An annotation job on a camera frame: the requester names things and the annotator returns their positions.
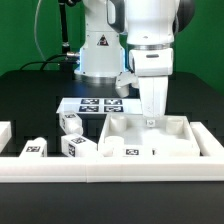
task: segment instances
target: white block with marker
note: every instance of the white block with marker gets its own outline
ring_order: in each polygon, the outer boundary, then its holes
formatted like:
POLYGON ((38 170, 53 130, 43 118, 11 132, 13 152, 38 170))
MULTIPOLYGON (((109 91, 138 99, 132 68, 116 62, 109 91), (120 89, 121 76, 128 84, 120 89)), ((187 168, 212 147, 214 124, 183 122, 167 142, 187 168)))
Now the white block with marker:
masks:
POLYGON ((27 141, 20 158, 40 158, 47 157, 47 141, 44 138, 36 138, 27 141))
POLYGON ((82 119, 74 111, 59 113, 59 122, 61 128, 67 135, 73 133, 83 134, 82 119))

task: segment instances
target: white box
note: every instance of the white box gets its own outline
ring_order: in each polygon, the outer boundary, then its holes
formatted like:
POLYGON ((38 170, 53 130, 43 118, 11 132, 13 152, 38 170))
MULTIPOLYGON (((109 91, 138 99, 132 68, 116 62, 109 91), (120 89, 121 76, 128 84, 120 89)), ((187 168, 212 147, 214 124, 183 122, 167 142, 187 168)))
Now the white box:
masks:
POLYGON ((79 134, 61 137, 62 153, 69 157, 101 157, 97 144, 79 134))
POLYGON ((12 137, 11 123, 0 122, 0 153, 12 137))
POLYGON ((196 156, 199 157, 200 149, 184 116, 164 116, 155 120, 154 127, 147 126, 147 121, 142 115, 108 114, 98 143, 98 150, 104 156, 118 157, 151 157, 151 156, 196 156), (114 127, 117 117, 117 131, 114 127), (123 138, 124 144, 108 143, 112 136, 123 138))

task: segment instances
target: small white block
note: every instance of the small white block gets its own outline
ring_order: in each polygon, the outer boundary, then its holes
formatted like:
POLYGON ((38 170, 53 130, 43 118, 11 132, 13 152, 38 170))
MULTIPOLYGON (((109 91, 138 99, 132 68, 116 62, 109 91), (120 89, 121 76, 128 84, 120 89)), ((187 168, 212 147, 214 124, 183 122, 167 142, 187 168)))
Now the small white block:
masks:
POLYGON ((0 153, 12 137, 11 123, 0 122, 0 153))
POLYGON ((35 140, 27 141, 20 158, 40 158, 47 157, 47 142, 44 138, 36 138, 35 140))
POLYGON ((69 157, 102 157, 97 144, 79 134, 61 137, 62 153, 69 157))
POLYGON ((59 122, 61 128, 67 135, 73 133, 83 134, 82 119, 74 111, 59 113, 59 122))

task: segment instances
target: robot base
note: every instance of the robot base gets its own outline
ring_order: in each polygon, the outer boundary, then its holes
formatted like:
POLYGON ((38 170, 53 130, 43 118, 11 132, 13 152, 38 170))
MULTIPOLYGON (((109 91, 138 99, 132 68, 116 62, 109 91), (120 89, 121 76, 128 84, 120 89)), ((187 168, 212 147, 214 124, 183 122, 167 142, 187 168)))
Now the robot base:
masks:
POLYGON ((95 75, 88 75, 88 74, 81 74, 79 71, 75 70, 75 73, 73 75, 73 79, 75 81, 82 81, 82 82, 87 82, 90 84, 113 84, 116 82, 116 77, 117 76, 98 76, 97 74, 95 75))

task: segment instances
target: black table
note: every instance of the black table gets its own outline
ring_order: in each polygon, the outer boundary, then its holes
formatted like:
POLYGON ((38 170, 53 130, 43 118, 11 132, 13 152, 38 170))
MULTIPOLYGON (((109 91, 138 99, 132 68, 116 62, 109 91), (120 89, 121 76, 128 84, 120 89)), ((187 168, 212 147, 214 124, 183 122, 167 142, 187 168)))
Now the black table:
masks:
MULTIPOLYGON (((49 156, 61 156, 56 110, 63 97, 117 97, 55 71, 11 71, 0 77, 0 120, 13 138, 1 156, 17 156, 43 136, 49 156)), ((131 98, 138 91, 131 89, 131 98)), ((193 74, 170 77, 166 114, 201 121, 224 143, 224 97, 193 74)), ((105 115, 82 115, 85 136, 97 142, 105 115)), ((223 182, 0 184, 0 223, 223 223, 223 182)))

